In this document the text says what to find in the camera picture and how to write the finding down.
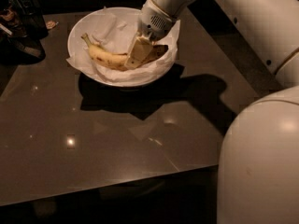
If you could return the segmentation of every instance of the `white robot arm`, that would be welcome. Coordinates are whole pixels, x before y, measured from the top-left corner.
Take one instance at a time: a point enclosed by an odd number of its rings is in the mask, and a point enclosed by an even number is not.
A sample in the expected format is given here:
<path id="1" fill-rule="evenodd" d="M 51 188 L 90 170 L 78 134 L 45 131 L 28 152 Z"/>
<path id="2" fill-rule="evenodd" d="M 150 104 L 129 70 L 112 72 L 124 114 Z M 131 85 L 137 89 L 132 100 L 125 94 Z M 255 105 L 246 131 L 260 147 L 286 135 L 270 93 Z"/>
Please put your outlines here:
<path id="1" fill-rule="evenodd" d="M 147 0 L 139 33 L 163 38 L 194 0 Z M 215 0 L 285 88 L 250 105 L 225 135 L 218 224 L 299 223 L 299 2 Z"/>

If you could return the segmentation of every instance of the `table surface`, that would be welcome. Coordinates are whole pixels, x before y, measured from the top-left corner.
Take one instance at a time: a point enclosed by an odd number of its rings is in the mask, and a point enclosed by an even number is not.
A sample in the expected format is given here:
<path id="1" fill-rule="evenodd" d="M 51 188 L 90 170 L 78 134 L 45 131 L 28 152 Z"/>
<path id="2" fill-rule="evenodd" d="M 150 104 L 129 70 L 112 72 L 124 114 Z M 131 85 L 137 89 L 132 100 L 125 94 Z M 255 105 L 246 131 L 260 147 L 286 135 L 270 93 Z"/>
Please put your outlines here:
<path id="1" fill-rule="evenodd" d="M 59 22 L 46 59 L 18 66 L 0 97 L 0 205 L 217 165 L 227 127 L 258 98 L 188 9 L 165 77 L 101 86 L 66 61 L 86 14 L 46 15 Z"/>

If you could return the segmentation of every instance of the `gray tabletop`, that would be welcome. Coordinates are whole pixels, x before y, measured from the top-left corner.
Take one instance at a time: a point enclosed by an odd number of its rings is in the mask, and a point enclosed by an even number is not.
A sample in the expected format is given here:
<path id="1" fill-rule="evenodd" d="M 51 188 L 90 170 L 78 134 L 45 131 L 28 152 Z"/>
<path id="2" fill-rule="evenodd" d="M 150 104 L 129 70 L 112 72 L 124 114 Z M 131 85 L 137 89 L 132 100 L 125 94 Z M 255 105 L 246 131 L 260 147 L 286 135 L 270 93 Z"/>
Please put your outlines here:
<path id="1" fill-rule="evenodd" d="M 85 14 L 45 16 L 59 22 L 46 59 L 20 65 L 0 97 L 0 205 L 217 165 L 258 98 L 188 9 L 169 74 L 139 91 L 101 86 L 66 61 Z"/>

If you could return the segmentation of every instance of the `yellow banana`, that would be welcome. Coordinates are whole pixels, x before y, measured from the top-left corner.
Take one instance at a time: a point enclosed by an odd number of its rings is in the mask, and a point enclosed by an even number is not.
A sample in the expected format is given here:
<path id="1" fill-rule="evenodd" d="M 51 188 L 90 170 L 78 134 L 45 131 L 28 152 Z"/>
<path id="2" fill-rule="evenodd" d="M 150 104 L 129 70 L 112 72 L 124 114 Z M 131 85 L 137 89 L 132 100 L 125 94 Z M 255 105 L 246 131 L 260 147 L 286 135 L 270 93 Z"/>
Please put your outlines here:
<path id="1" fill-rule="evenodd" d="M 105 50 L 101 45 L 94 44 L 88 35 L 85 33 L 81 38 L 86 42 L 88 46 L 88 52 L 90 57 L 98 64 L 103 65 L 106 68 L 126 71 L 128 70 L 124 65 L 128 58 L 127 54 L 115 54 Z M 150 54 L 137 66 L 145 63 L 153 62 L 162 57 L 168 51 L 167 45 L 155 45 L 153 46 Z"/>
<path id="2" fill-rule="evenodd" d="M 86 33 L 83 34 L 81 38 L 86 42 L 89 55 L 96 63 L 114 70 L 127 70 L 127 68 L 124 66 L 124 63 L 127 59 L 127 54 L 115 54 L 106 51 L 101 45 L 95 45 L 92 43 Z"/>

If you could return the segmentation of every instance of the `floor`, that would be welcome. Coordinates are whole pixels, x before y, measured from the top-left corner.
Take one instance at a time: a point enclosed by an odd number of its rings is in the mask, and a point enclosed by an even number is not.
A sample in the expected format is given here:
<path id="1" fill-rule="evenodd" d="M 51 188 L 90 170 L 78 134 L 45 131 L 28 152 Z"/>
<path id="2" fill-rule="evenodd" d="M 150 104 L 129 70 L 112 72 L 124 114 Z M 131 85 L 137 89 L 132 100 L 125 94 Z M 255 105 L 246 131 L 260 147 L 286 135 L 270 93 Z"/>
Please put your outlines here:
<path id="1" fill-rule="evenodd" d="M 198 0 L 190 10 L 261 97 L 281 89 L 213 0 Z M 0 69 L 1 95 L 15 66 Z M 0 207 L 0 223 L 216 223 L 217 167 L 151 181 Z M 136 187 L 148 189 L 136 196 Z"/>

